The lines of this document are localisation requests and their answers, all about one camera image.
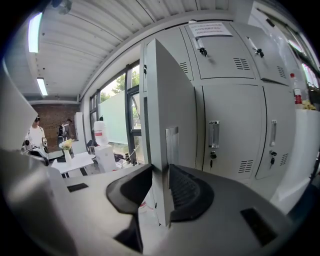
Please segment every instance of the backpack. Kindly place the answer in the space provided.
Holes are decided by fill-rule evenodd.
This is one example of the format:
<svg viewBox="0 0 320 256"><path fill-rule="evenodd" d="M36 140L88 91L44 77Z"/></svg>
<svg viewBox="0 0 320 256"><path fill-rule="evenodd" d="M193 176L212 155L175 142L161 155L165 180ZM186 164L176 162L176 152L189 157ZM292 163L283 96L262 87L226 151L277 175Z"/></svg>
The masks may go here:
<svg viewBox="0 0 320 256"><path fill-rule="evenodd" d="M58 128L58 137L62 137L65 132L66 132L66 129L64 129L64 127L60 125Z"/></svg>

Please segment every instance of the door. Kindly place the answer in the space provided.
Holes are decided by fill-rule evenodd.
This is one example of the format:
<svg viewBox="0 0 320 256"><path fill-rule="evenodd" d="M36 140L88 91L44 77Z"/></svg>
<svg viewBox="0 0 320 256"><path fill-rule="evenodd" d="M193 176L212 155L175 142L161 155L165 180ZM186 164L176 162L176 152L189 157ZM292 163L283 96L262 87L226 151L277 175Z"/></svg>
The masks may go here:
<svg viewBox="0 0 320 256"><path fill-rule="evenodd" d="M254 79L252 63L250 63L250 60L247 58L246 47L234 29L227 22L223 24L232 36L207 36L200 38L207 51L207 56L202 55L200 51L196 49L193 41L195 36L189 26L185 26L193 46L201 79Z"/></svg>
<svg viewBox="0 0 320 256"><path fill-rule="evenodd" d="M267 129L261 164L255 176L257 180L272 175L281 176L286 171L296 131L295 99L291 90L276 83L266 84L263 89Z"/></svg>
<svg viewBox="0 0 320 256"><path fill-rule="evenodd" d="M146 80L151 163L156 169L153 172L152 189L159 222L166 226L173 210L168 159L174 158L175 164L195 167L195 90L179 63L157 39L147 45Z"/></svg>
<svg viewBox="0 0 320 256"><path fill-rule="evenodd" d="M262 87L206 85L203 96L206 122L203 171L233 180L250 178L258 169L265 141L266 107ZM210 148L209 122L216 121L219 121L218 148ZM212 151L216 159L210 167Z"/></svg>
<svg viewBox="0 0 320 256"><path fill-rule="evenodd" d="M230 24L248 48L258 69L260 79L289 86L289 76L280 57L277 44L259 27L234 22ZM256 54L257 49L262 50L263 57Z"/></svg>

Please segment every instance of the paper sign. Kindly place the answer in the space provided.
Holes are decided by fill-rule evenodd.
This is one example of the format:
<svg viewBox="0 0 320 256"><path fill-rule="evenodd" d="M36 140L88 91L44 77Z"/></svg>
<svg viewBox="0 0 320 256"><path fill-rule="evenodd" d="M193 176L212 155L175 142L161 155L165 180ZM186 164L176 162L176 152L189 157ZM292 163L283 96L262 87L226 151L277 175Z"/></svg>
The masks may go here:
<svg viewBox="0 0 320 256"><path fill-rule="evenodd" d="M221 22L201 23L189 25L193 35L198 37L208 36L232 36L229 30Z"/></svg>

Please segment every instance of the white desk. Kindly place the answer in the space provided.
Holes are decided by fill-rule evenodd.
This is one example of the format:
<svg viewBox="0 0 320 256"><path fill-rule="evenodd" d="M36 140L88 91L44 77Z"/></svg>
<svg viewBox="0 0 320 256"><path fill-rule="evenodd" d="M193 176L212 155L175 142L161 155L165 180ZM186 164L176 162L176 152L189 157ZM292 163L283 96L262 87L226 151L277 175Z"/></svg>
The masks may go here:
<svg viewBox="0 0 320 256"><path fill-rule="evenodd" d="M93 164L94 162L92 161L92 159L95 157L95 155L88 154L88 152L75 154L71 160L71 164L68 164L66 162L58 162L57 159L55 159L51 167L58 169L62 177L65 177L66 174L68 178L68 172L76 169L80 169L82 175L86 176L88 174L84 167Z"/></svg>

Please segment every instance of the bottle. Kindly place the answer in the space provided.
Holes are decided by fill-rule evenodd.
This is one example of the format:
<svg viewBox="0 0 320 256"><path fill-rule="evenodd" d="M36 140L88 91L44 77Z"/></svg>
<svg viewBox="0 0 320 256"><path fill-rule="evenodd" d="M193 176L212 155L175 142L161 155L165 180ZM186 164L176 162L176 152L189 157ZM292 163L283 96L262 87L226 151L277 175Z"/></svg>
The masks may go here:
<svg viewBox="0 0 320 256"><path fill-rule="evenodd" d="M103 121L95 121L94 122L94 137L95 141L99 146L108 145L108 137L107 137L107 126Z"/></svg>
<svg viewBox="0 0 320 256"><path fill-rule="evenodd" d="M294 94L294 103L296 110L303 110L304 106L302 104L302 95L301 89L299 89L299 81L294 73L290 74L291 79L293 80L293 94Z"/></svg>

